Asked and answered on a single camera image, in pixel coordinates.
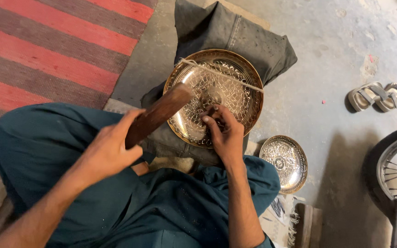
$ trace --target wooden mallet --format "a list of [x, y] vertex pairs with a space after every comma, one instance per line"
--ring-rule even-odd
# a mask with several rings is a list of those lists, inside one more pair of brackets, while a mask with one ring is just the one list
[[182, 109], [193, 96], [189, 87], [183, 83], [178, 83], [172, 87], [131, 124], [125, 138], [125, 148], [130, 149], [139, 144]]

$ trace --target teal kurta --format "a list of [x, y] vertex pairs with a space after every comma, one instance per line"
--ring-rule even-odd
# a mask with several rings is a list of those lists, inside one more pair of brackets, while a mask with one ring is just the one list
[[[0, 174], [15, 212], [33, 206], [79, 158], [99, 130], [122, 115], [71, 104], [22, 107], [0, 119]], [[142, 159], [151, 163], [152, 156]], [[280, 190], [273, 165], [244, 156], [260, 215]], [[228, 179], [218, 167], [194, 177], [130, 168], [87, 188], [65, 213], [48, 247], [227, 247]], [[261, 246], [273, 247], [266, 237]]]

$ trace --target hand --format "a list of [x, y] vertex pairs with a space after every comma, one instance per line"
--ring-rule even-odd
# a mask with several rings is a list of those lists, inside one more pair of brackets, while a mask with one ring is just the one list
[[[208, 116], [209, 110], [214, 108], [215, 113]], [[212, 144], [215, 152], [220, 156], [224, 166], [243, 163], [243, 136], [244, 126], [238, 123], [231, 111], [221, 105], [214, 104], [203, 112], [201, 119], [211, 130]], [[219, 118], [224, 124], [224, 131], [221, 132], [215, 119]]]
[[115, 175], [141, 157], [139, 145], [125, 149], [125, 137], [134, 119], [145, 110], [129, 110], [116, 124], [100, 130], [73, 165], [75, 175], [91, 185]]

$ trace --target person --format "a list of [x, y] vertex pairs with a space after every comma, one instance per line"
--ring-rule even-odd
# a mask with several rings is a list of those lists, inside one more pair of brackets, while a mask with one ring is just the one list
[[273, 247], [258, 216], [280, 190], [278, 174], [243, 156], [243, 125], [215, 108], [201, 117], [224, 169], [199, 166], [193, 176], [130, 168], [152, 161], [139, 145], [124, 145], [144, 110], [47, 103], [3, 115], [0, 175], [20, 217], [0, 247]]

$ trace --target red striped rug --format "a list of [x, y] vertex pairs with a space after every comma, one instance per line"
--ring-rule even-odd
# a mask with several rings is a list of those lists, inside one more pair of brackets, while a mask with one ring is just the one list
[[0, 116], [61, 101], [101, 109], [157, 0], [0, 0]]

